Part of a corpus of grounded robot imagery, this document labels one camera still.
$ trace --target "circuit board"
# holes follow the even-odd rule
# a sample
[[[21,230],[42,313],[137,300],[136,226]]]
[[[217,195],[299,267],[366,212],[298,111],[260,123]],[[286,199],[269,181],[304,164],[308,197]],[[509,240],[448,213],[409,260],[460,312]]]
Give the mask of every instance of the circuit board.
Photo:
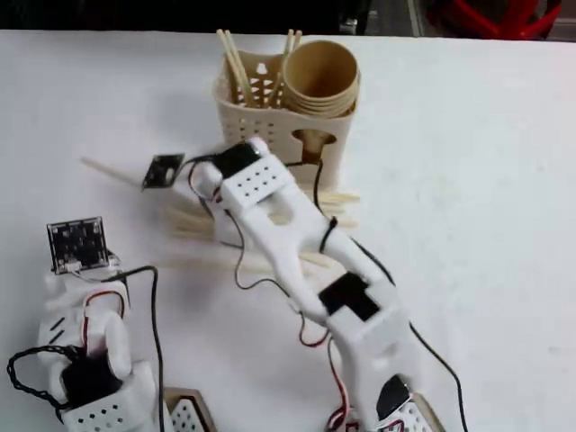
[[[108,251],[102,218],[51,223],[46,226],[52,254],[52,271],[68,273],[108,266]]]

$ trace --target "cable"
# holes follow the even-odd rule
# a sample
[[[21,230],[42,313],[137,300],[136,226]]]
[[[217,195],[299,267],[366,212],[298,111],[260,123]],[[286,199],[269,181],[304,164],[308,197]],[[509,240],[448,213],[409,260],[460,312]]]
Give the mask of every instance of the cable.
[[[275,281],[274,279],[272,279],[270,277],[265,277],[264,279],[259,279],[259,280],[255,281],[254,283],[251,283],[250,285],[242,285],[240,283],[240,280],[239,280],[240,266],[242,265],[242,260],[244,259],[244,253],[246,252],[246,242],[244,240],[244,234],[242,234],[242,229],[240,229],[240,226],[236,222],[236,219],[234,218],[234,216],[232,216],[232,213],[230,213],[228,210],[226,210],[226,214],[228,214],[228,216],[232,219],[232,222],[234,223],[234,226],[236,227],[236,230],[238,231],[238,235],[240,236],[240,257],[238,258],[238,262],[236,263],[236,266],[234,267],[234,282],[236,283],[238,288],[240,288],[241,290],[251,290],[252,288],[254,288],[257,285],[260,285],[264,282],[269,282],[271,284],[276,285],[280,289],[280,291],[283,292],[283,294],[286,297],[290,298],[290,294],[277,281]]]
[[[332,342],[333,342],[333,340],[334,339],[332,337],[328,340],[328,360],[330,363],[330,371],[332,372],[332,375],[334,376],[334,380],[336,381],[338,391],[340,392],[340,397],[342,398],[342,406],[340,407],[340,409],[338,409],[336,411],[336,413],[342,411],[342,414],[339,415],[339,416],[341,416],[342,419],[339,422],[337,422],[338,416],[333,418],[334,414],[332,414],[332,416],[330,416],[330,418],[328,419],[327,430],[336,430],[340,426],[342,426],[342,423],[344,423],[348,417],[348,413],[349,413],[349,409],[350,409],[350,402],[348,399],[347,388],[344,385],[344,382],[342,381],[340,376],[338,375],[338,372],[336,371],[336,367],[334,366],[334,359],[332,358]]]
[[[124,319],[124,311],[125,311],[126,305],[124,303],[124,297],[122,297],[122,295],[119,292],[110,291],[110,290],[100,291],[100,292],[96,292],[96,293],[92,294],[91,296],[89,296],[86,299],[86,301],[84,302],[84,318],[83,318],[83,324],[82,324],[82,338],[84,340],[84,348],[85,348],[86,354],[88,354],[88,320],[89,320],[89,318],[86,316],[86,307],[90,304],[92,299],[95,299],[97,297],[102,297],[103,295],[109,295],[109,294],[115,294],[118,297],[120,297],[120,312],[119,312],[119,314],[120,314],[120,318]]]
[[[416,338],[418,339],[418,341],[420,342],[420,344],[422,344],[424,346],[425,349],[428,350],[428,352],[434,356],[434,358],[440,362],[440,364],[452,375],[452,377],[454,378],[454,381],[456,382],[456,391],[458,392],[458,408],[460,410],[460,420],[462,421],[462,429],[464,430],[464,432],[468,432],[468,425],[466,425],[466,415],[464,413],[464,396],[462,393],[462,384],[460,383],[460,378],[458,377],[458,374],[455,372],[455,370],[450,366],[450,364],[448,364],[448,362],[442,358],[440,356],[439,353],[437,353],[435,351],[435,349],[430,346],[430,344],[419,334],[419,332],[416,330],[416,328],[414,327],[414,324],[412,324],[412,322],[410,322],[410,330],[412,330],[412,333],[414,333],[414,336],[416,336]]]
[[[160,432],[164,432],[164,359],[162,358],[162,346],[158,335],[158,324],[156,321],[156,297],[158,290],[158,270],[153,265],[144,265],[128,272],[122,272],[115,276],[103,279],[102,282],[114,282],[125,279],[129,276],[143,272],[152,272],[152,288],[150,290],[150,309],[152,315],[152,334],[154,335],[154,344],[158,357],[158,423]]]
[[[6,367],[6,371],[8,372],[8,376],[10,377],[10,382],[12,383],[13,387],[16,390],[20,390],[22,392],[31,394],[32,396],[42,399],[43,401],[47,401],[56,411],[56,417],[58,420],[62,421],[60,416],[60,411],[68,408],[67,403],[61,403],[54,398],[48,391],[36,390],[32,387],[28,387],[27,385],[22,384],[18,377],[16,376],[16,370],[14,368],[15,363],[24,358],[26,356],[32,356],[38,353],[56,353],[60,354],[61,356],[65,356],[71,362],[76,361],[78,358],[82,356],[81,348],[77,346],[53,346],[53,345],[46,345],[46,346],[36,346],[34,348],[28,348],[20,353],[14,354],[8,360],[8,366]]]
[[[302,324],[300,326],[300,333],[298,333],[298,339],[300,340],[300,343],[303,344],[305,347],[317,348],[326,341],[328,336],[330,336],[330,330],[326,329],[326,331],[324,332],[324,336],[322,336],[317,341],[306,342],[304,340],[304,330],[306,329],[306,318],[304,317],[304,314],[302,312],[300,312],[300,318],[302,319]]]
[[[314,181],[314,204],[316,205],[316,207],[318,208],[318,210],[320,210],[320,212],[322,214],[324,214],[324,212],[322,211],[322,209],[320,208],[320,202],[317,200],[318,197],[318,188],[319,188],[319,184],[320,184],[320,173],[322,170],[323,165],[321,164],[321,160],[319,163],[319,167],[318,167],[318,171],[316,173],[316,179]],[[333,228],[328,228],[328,232],[327,234],[324,236],[325,238],[323,239],[323,243],[326,242],[326,239],[328,239],[328,235],[329,233],[333,230]],[[352,238],[352,241],[355,242],[355,244],[360,248],[360,250],[362,250],[362,252],[368,257],[370,258],[370,260],[372,262],[374,262],[378,268],[380,268],[382,270],[382,272],[386,275],[386,278],[388,279],[388,281],[390,281],[390,283],[394,286],[396,286],[396,283],[394,282],[394,279],[392,278],[392,274],[388,271],[388,269],[384,266],[384,264],[374,255],[372,254],[368,249],[366,249],[364,246],[362,246],[358,241],[354,240]],[[412,324],[412,322],[409,323],[409,327],[410,330],[412,331],[412,333],[414,334],[414,336],[417,338],[417,340],[422,344],[422,346],[452,375],[452,377],[454,378],[454,381],[456,383],[456,391],[458,393],[458,409],[460,411],[460,420],[462,423],[462,429],[464,432],[468,432],[468,425],[466,424],[466,416],[464,413],[464,395],[463,395],[463,391],[462,391],[462,384],[460,382],[460,378],[458,377],[458,374],[454,371],[454,369],[450,366],[450,364],[448,364],[448,362],[442,358],[442,356],[440,356],[439,353],[437,353],[434,348],[432,348],[432,346],[419,334],[419,332],[416,330],[416,328],[414,327],[414,324]]]

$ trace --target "table surface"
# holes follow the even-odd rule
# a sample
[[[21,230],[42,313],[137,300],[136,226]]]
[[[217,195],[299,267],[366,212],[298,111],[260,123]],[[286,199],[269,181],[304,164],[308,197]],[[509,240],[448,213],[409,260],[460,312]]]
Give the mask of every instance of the table surface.
[[[333,39],[363,74],[341,173],[341,189],[362,198],[355,235],[460,374],[470,430],[572,430],[576,46]],[[236,41],[256,52],[284,45]],[[127,266],[171,250],[149,196],[78,160],[213,148],[221,54],[215,35],[0,31],[4,364],[36,341],[46,223],[102,215]],[[154,359],[149,281],[132,286],[133,350]],[[270,286],[242,292],[231,272],[165,270],[158,325],[166,383],[200,389],[222,431],[321,430],[338,405],[325,349],[297,343],[300,321]],[[425,394],[447,430],[460,430],[454,383],[421,359]],[[44,383],[35,361],[19,370]],[[0,383],[7,430],[62,430],[50,406],[14,391],[5,373]]]

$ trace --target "chopstick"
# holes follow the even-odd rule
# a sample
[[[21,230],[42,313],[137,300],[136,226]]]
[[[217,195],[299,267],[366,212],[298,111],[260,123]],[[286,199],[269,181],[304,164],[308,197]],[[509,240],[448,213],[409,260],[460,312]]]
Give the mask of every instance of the chopstick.
[[[248,76],[246,75],[246,70],[244,69],[242,60],[240,60],[240,55],[236,50],[236,45],[234,45],[234,40],[232,40],[230,32],[228,30],[224,32],[222,29],[218,29],[218,31],[216,31],[216,34],[218,34],[222,42],[222,45],[224,46],[224,53],[226,54],[226,60],[230,64],[230,69],[232,69],[232,75],[234,75],[236,84],[242,90],[246,106],[254,107],[254,99],[252,98],[252,88],[250,87],[250,84],[248,82]]]
[[[284,61],[288,54],[290,54],[291,50],[295,50],[296,47],[300,44],[300,38],[302,37],[302,30],[296,31],[296,37],[294,38],[293,44],[293,35],[294,30],[290,29],[288,31],[288,35],[286,36],[286,43],[284,44],[284,51],[282,53],[282,60],[280,61],[280,72],[276,75],[276,81],[274,82],[274,87],[272,88],[272,92],[268,95],[268,100],[264,104],[263,108],[268,108],[272,101],[276,98],[278,91],[280,90],[280,84],[282,83],[282,66],[284,65]]]

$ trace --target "robotic arm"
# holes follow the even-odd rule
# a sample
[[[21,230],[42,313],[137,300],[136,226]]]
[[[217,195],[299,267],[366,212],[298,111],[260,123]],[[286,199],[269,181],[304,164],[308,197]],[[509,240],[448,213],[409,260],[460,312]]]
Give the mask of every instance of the robotic arm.
[[[70,432],[158,432],[160,423],[174,432],[151,365],[131,358],[123,321],[131,308],[126,277],[150,268],[121,272],[100,218],[48,229],[54,274],[46,276],[39,347],[10,360],[14,387],[50,402]],[[17,378],[15,362],[32,354],[48,368],[48,391]]]
[[[349,236],[330,225],[267,145],[250,139],[198,171],[200,192],[212,197],[207,205],[217,233],[229,236],[226,223],[237,225],[271,263],[295,309],[330,331],[364,430],[412,430],[417,423],[443,430],[411,391],[418,386],[415,351],[396,288]],[[288,213],[290,221],[274,224],[271,207]],[[316,294],[303,276],[301,249],[323,251],[346,272]]]

